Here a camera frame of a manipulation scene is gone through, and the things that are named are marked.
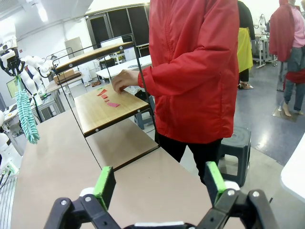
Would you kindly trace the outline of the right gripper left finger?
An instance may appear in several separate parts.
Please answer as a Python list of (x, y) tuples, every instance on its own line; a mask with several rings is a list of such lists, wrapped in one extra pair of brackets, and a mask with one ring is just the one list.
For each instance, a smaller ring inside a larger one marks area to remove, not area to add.
[(104, 167), (92, 194), (71, 201), (58, 198), (54, 201), (45, 229), (79, 229), (91, 223), (96, 229), (119, 229), (108, 208), (116, 185), (113, 167)]

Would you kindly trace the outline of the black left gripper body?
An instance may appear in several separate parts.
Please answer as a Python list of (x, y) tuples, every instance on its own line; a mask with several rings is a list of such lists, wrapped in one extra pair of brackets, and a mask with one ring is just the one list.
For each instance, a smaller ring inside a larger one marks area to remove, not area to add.
[(1, 57), (3, 62), (6, 62), (7, 67), (18, 67), (19, 66), (19, 58), (17, 56), (7, 58), (5, 56)]

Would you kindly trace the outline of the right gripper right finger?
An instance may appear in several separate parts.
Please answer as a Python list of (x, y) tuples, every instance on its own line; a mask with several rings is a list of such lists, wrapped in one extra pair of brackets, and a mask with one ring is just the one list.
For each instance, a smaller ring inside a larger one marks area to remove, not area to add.
[(246, 229), (279, 228), (262, 190), (255, 189), (245, 194), (227, 188), (215, 162), (206, 162), (203, 180), (212, 208), (198, 224), (199, 229), (222, 229), (230, 218), (240, 219)]

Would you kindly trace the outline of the person's left hand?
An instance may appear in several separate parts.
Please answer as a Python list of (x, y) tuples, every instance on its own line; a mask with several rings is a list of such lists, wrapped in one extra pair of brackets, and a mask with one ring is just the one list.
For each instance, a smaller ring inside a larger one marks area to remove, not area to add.
[(126, 87), (138, 86), (139, 71), (122, 70), (112, 79), (112, 87), (116, 93), (121, 93)]

